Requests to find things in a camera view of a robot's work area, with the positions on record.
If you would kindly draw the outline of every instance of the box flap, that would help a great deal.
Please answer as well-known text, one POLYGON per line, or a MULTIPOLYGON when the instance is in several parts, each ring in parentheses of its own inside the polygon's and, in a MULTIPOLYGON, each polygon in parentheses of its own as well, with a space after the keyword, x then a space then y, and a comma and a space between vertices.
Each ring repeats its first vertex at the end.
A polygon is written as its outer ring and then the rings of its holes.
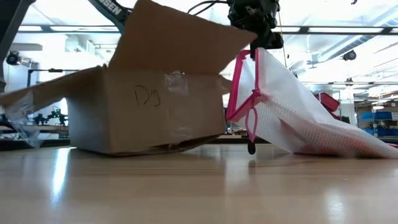
POLYGON ((256 35, 138 0, 110 70, 219 74, 256 35))
POLYGON ((84 88, 84 85, 89 84, 88 82, 92 78, 100 75, 102 70, 100 66, 97 66, 25 89, 5 93, 0 95, 0 106, 7 108, 29 96, 29 104, 31 105, 26 106, 33 110, 31 112, 38 111, 52 103, 60 101, 63 97, 73 92, 77 92, 80 88, 84 88))

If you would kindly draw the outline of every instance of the table surface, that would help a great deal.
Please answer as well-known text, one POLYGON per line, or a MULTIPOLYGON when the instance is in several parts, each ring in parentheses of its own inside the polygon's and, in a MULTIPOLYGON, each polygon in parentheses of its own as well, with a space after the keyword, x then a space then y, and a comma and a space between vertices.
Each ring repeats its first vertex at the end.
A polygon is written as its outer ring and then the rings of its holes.
POLYGON ((398 223, 398 162, 206 145, 114 158, 0 152, 4 224, 398 223))

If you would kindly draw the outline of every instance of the ceiling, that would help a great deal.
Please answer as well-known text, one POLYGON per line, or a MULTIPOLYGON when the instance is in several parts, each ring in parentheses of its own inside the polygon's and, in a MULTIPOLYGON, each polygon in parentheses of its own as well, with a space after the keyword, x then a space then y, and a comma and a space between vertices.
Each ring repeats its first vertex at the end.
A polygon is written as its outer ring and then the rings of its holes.
MULTIPOLYGON (((184 12, 201 2, 154 1, 184 12)), ((118 1, 126 7, 133 7, 135 2, 136 0, 118 1)), ((351 0, 280 0, 280 6, 281 21, 278 21, 283 26, 386 26, 387 22, 394 19, 398 24, 398 0, 358 0, 355 5, 351 5, 351 0)), ((228 25, 227 14, 227 5, 216 4, 200 14, 200 17, 228 25)), ((37 0, 30 7, 23 24, 112 25, 85 0, 37 0)), ((43 43, 51 41, 55 35, 61 34, 18 34, 14 42, 43 43)), ((95 45, 109 46, 100 50, 104 58, 109 60, 120 35, 85 34, 78 37, 81 40, 90 40, 95 45)), ((363 41, 361 36, 284 35, 284 41, 284 49, 271 52, 283 64, 286 62, 304 82, 345 81, 347 77, 364 82, 386 79, 398 81, 398 36, 377 36, 363 41), (341 57, 329 57, 338 54, 339 50, 354 41, 360 42, 354 48, 358 55, 356 60, 345 62, 341 57)), ((231 78, 233 67, 232 62, 223 71, 223 75, 231 78)))

